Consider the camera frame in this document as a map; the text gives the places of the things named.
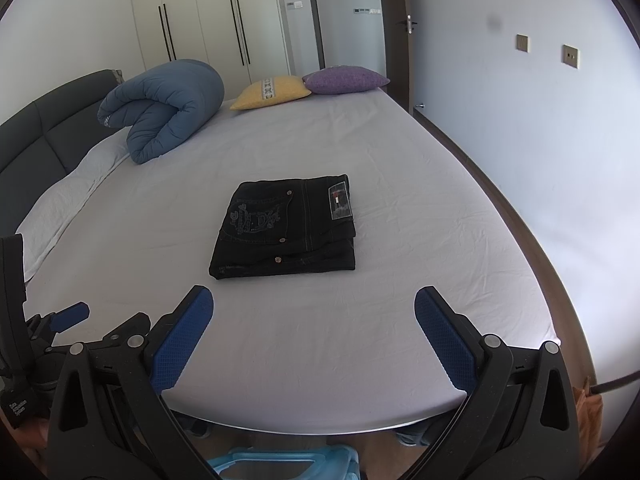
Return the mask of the wall switch plate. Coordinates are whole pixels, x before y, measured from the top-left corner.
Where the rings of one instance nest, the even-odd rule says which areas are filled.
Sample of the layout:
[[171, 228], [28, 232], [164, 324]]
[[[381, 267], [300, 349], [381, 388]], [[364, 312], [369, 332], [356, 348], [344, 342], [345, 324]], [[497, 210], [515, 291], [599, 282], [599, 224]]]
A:
[[516, 35], [515, 36], [516, 50], [528, 53], [529, 52], [529, 36]]

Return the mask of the yellow pillow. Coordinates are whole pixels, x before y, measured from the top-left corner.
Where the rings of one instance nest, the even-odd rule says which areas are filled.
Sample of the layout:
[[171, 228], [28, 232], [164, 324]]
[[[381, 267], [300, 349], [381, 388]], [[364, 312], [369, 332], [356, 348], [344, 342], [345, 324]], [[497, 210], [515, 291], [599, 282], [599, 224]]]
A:
[[230, 110], [257, 110], [306, 98], [311, 91], [297, 76], [262, 79], [246, 87], [230, 106]]

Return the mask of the black jeans pants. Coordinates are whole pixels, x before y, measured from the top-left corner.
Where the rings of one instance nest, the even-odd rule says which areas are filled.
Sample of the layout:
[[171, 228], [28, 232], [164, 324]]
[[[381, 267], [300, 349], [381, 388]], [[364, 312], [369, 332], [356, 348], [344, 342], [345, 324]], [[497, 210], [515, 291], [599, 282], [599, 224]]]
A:
[[356, 269], [356, 228], [346, 174], [243, 182], [220, 227], [216, 280]]

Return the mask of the wall socket plate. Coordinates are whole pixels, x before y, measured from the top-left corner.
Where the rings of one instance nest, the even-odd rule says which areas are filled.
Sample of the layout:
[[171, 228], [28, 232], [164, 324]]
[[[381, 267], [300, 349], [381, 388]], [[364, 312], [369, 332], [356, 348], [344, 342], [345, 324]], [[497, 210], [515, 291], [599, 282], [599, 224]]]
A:
[[568, 44], [562, 45], [562, 62], [575, 70], [579, 68], [579, 50]]

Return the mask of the dark grey headboard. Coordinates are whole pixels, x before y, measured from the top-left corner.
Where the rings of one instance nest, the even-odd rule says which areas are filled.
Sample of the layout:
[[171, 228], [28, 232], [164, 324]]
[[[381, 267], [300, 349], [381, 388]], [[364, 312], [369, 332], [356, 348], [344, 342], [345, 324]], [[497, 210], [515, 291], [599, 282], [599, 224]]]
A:
[[14, 234], [38, 198], [115, 132], [101, 125], [96, 114], [123, 81], [119, 70], [82, 76], [40, 96], [1, 125], [3, 236]]

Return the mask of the blue folded duvet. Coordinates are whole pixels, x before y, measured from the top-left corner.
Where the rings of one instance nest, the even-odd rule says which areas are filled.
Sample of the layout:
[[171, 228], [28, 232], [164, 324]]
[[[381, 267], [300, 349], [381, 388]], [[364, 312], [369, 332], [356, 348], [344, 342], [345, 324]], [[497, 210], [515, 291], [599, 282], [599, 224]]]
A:
[[210, 65], [171, 61], [119, 84], [101, 102], [98, 121], [128, 128], [127, 148], [138, 165], [189, 140], [220, 109], [224, 82]]

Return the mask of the brown wooden bed frame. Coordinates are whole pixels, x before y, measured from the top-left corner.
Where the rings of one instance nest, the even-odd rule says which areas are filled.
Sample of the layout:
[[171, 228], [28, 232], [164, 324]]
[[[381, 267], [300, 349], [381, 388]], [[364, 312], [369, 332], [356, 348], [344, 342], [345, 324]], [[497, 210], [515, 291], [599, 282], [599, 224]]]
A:
[[554, 329], [562, 342], [562, 351], [570, 382], [576, 387], [581, 387], [586, 380], [595, 384], [597, 382], [596, 370], [594, 369], [587, 338], [582, 330], [582, 324], [579, 322], [574, 304], [570, 300], [570, 295], [566, 291], [559, 274], [556, 273], [550, 259], [528, 225], [506, 199], [506, 196], [495, 186], [495, 183], [446, 133], [414, 108], [409, 108], [408, 103], [396, 99], [391, 94], [390, 98], [411, 115], [460, 162], [466, 172], [483, 190], [488, 200], [491, 201], [492, 206], [495, 207], [502, 221], [511, 232], [516, 244], [521, 249], [544, 295]]

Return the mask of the cream wardrobe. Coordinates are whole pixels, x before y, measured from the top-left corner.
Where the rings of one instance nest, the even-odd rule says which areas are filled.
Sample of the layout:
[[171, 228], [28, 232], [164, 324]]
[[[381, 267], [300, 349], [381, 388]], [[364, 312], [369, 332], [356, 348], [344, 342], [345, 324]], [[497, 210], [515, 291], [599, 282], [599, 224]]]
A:
[[144, 67], [194, 58], [224, 82], [224, 97], [291, 73], [279, 0], [131, 0]]

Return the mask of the purple pillow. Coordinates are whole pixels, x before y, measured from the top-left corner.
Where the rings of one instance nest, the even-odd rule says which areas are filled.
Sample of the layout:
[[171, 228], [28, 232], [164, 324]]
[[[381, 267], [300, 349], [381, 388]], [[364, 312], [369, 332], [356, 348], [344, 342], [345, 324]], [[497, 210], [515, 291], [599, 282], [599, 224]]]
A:
[[326, 67], [303, 78], [305, 87], [315, 94], [359, 93], [386, 87], [390, 80], [362, 66]]

